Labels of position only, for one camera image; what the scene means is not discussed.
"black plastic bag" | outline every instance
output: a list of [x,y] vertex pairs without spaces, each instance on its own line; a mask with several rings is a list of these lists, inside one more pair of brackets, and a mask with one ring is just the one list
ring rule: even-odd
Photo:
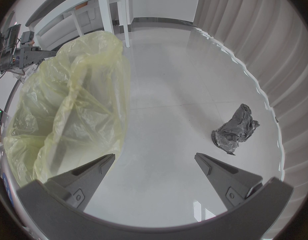
[[253,120],[251,109],[241,104],[231,120],[212,131],[212,140],[218,148],[234,155],[238,143],[247,141],[258,126],[260,124]]

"blue label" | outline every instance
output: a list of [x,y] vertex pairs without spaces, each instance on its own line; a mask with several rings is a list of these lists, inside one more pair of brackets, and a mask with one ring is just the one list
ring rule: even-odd
[[10,185],[8,184],[7,177],[6,177],[5,173],[3,173],[2,176],[3,176],[4,186],[5,186],[6,192],[8,194],[8,198],[10,199],[11,204],[14,207],[13,198],[12,198],[12,192],[11,192],[11,189],[10,189]]

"white tile floor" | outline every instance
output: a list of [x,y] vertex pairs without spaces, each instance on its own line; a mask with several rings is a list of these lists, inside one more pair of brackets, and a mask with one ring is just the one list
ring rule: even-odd
[[[196,152],[259,174],[264,183],[280,178],[276,123],[241,65],[188,26],[139,23],[130,42],[124,48],[131,63],[124,149],[86,213],[125,225],[168,227],[225,212],[194,160]],[[241,103],[260,127],[230,156],[210,135]]]

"translucent trash bag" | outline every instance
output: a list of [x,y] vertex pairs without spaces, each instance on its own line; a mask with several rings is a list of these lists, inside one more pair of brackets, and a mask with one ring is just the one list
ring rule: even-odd
[[4,138],[20,186],[45,182],[104,154],[119,156],[130,88],[122,51],[113,34],[93,32],[63,45],[25,82]]

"yellow plastic bag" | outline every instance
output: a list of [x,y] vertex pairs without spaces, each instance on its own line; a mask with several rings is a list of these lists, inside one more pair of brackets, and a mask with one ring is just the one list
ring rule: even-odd
[[[104,154],[119,156],[130,87],[129,63],[122,51],[122,42],[111,33],[93,32],[63,45],[25,82],[4,138],[20,186],[37,178],[45,182]],[[32,90],[42,81],[48,84]],[[42,95],[24,102],[28,90],[32,96]],[[37,103],[44,106],[37,109]],[[31,125],[34,130],[28,132]],[[33,136],[39,139],[30,141]]]

